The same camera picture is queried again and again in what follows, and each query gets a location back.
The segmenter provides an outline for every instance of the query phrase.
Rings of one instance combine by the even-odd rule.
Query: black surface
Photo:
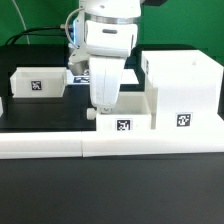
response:
[[[161,6],[165,2],[167,2],[167,0],[145,0],[143,5],[145,5],[145,6]]]
[[[0,161],[4,224],[223,224],[224,155]]]

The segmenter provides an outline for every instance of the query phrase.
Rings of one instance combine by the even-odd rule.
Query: white block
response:
[[[0,134],[0,159],[81,156],[81,132]]]
[[[10,78],[13,97],[62,97],[66,68],[17,68]]]
[[[0,117],[3,114],[3,105],[2,105],[2,98],[0,97]]]

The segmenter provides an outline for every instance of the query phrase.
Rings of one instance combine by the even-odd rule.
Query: black cable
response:
[[[20,37],[24,36],[24,34],[29,34],[31,32],[35,32],[35,31],[48,31],[48,30],[60,30],[60,29],[61,29],[60,26],[37,27],[37,28],[27,29],[27,30],[24,30],[23,32],[21,32],[20,34],[10,37],[5,42],[5,45],[8,45],[11,40],[12,40],[11,44],[14,44]]]
[[[49,37],[66,37],[65,34],[40,34],[40,33],[23,33],[22,35],[20,35],[20,37],[22,36],[49,36]]]

